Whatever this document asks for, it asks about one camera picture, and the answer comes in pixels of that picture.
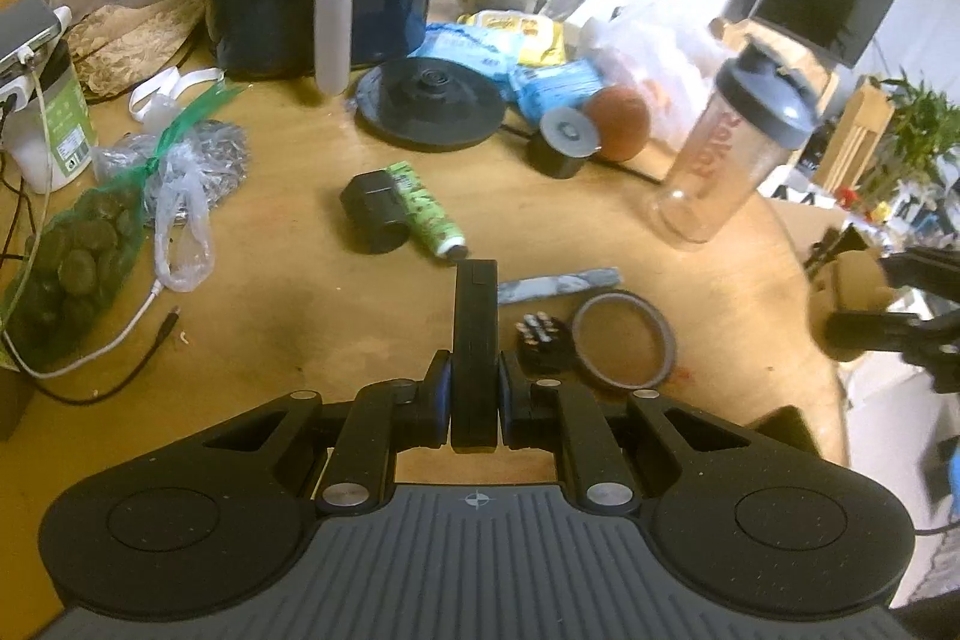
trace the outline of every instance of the roll of tape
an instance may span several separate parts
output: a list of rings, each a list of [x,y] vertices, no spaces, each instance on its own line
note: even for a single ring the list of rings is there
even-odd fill
[[[603,374],[603,372],[584,355],[581,344],[581,328],[584,323],[584,318],[595,305],[606,301],[627,302],[635,307],[637,311],[640,311],[649,321],[651,329],[659,338],[664,348],[664,360],[662,361],[661,367],[659,367],[659,370],[653,378],[646,381],[646,383],[629,384],[613,380],[613,378]],[[635,293],[629,292],[629,290],[607,290],[606,292],[597,293],[597,295],[590,297],[580,306],[576,314],[574,314],[573,321],[570,324],[570,332],[573,334],[573,347],[574,350],[576,350],[577,359],[584,372],[595,381],[598,381],[598,383],[614,387],[615,389],[637,390],[651,389],[654,386],[659,386],[664,380],[670,377],[670,373],[677,363],[677,340],[673,335],[673,329],[670,328],[670,324],[666,322],[664,314],[646,299],[641,299]]]

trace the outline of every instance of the wooden table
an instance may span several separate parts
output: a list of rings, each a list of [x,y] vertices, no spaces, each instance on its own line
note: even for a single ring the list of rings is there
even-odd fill
[[[318,105],[307,79],[253,85],[219,117],[247,129],[251,168],[212,214],[215,271],[189,295],[164,292],[126,343],[55,388],[107,389],[177,304],[173,338],[115,399],[78,410],[35,396],[0,443],[3,640],[59,608],[35,540],[43,511],[76,480],[294,389],[338,401],[372,381],[419,378],[434,351],[450,346],[453,269],[413,242],[385,256],[350,249],[339,192],[353,175],[403,159],[464,229],[474,258],[498,261],[501,280],[618,266],[624,287],[656,304],[676,332],[679,363],[666,393],[737,423],[796,405],[824,456],[844,460],[832,365],[805,329],[805,278],[760,197],[713,242],[680,253],[640,218],[649,185],[593,165],[551,180],[524,162],[521,140],[502,133],[460,152],[405,152],[359,129],[339,100]],[[93,118],[104,142],[134,130],[126,98],[97,106]],[[640,162],[655,175],[667,163],[656,153]],[[56,194],[56,207],[91,183],[85,173]],[[151,280],[148,247],[88,345],[127,321]],[[570,316],[574,302],[532,309],[540,306]],[[512,338],[514,320],[512,311],[502,317],[502,339]],[[398,460],[398,477],[408,480],[534,482],[552,472],[541,452],[416,451]]]

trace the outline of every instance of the white strap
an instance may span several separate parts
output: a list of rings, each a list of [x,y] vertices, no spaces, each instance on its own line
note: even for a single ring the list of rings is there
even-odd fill
[[[176,66],[165,68],[133,89],[130,95],[131,117],[142,124],[147,112],[150,112],[150,104],[155,95],[166,95],[175,100],[187,88],[192,88],[202,82],[216,82],[223,78],[224,73],[219,68],[201,68],[183,76]],[[141,104],[141,102],[142,106],[137,109],[136,105]]]

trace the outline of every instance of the potted plant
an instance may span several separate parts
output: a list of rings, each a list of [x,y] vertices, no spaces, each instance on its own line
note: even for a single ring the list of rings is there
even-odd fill
[[[871,77],[872,84],[886,90],[894,115],[877,145],[875,164],[857,187],[868,211],[890,201],[901,182],[941,188],[938,158],[956,163],[952,153],[960,143],[960,107],[925,80],[914,85],[901,71],[896,79]]]

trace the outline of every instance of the plastic bag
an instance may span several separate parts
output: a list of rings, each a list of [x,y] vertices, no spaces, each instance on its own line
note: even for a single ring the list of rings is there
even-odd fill
[[[578,54],[589,57],[607,82],[639,92],[651,110],[651,137],[679,150],[733,53],[705,28],[656,7],[627,7],[589,28]]]
[[[109,309],[143,244],[145,184],[160,169],[164,153],[193,124],[240,90],[222,82],[214,85],[163,132],[150,158],[84,191],[73,207],[45,226],[23,295],[7,323],[8,336],[27,365],[42,368],[70,353]],[[5,290],[5,311],[22,277],[21,271]]]
[[[180,148],[181,145],[188,145],[189,155],[198,167],[208,208],[213,209],[247,179],[247,134],[239,125],[200,121],[184,134],[184,140],[174,148]],[[128,134],[112,148],[93,148],[93,175],[97,182],[107,182],[124,170],[142,166],[156,147],[157,137],[152,134]],[[148,226],[154,225],[161,186],[162,178],[157,170],[147,178],[143,189]],[[186,220],[184,206],[176,214],[176,223],[186,223]]]
[[[513,31],[460,23],[428,23],[424,43],[411,58],[440,58],[472,68],[496,82],[504,101],[513,101],[510,72],[520,61],[523,36]]]
[[[603,79],[589,61],[544,68],[515,68],[510,83],[517,94],[517,106],[533,125],[539,125],[541,118],[551,109],[579,108],[604,87]]]
[[[476,25],[496,31],[510,31],[523,37],[518,61],[520,66],[560,66],[566,63],[563,25],[543,15],[487,10],[460,18],[464,25]]]
[[[157,229],[154,234],[154,266],[157,280],[177,292],[200,285],[213,271],[213,238],[210,210],[203,192],[203,173],[193,145],[180,143],[170,148],[160,163],[160,191],[157,194]],[[176,217],[183,210],[186,226],[179,232],[171,265],[170,249]]]

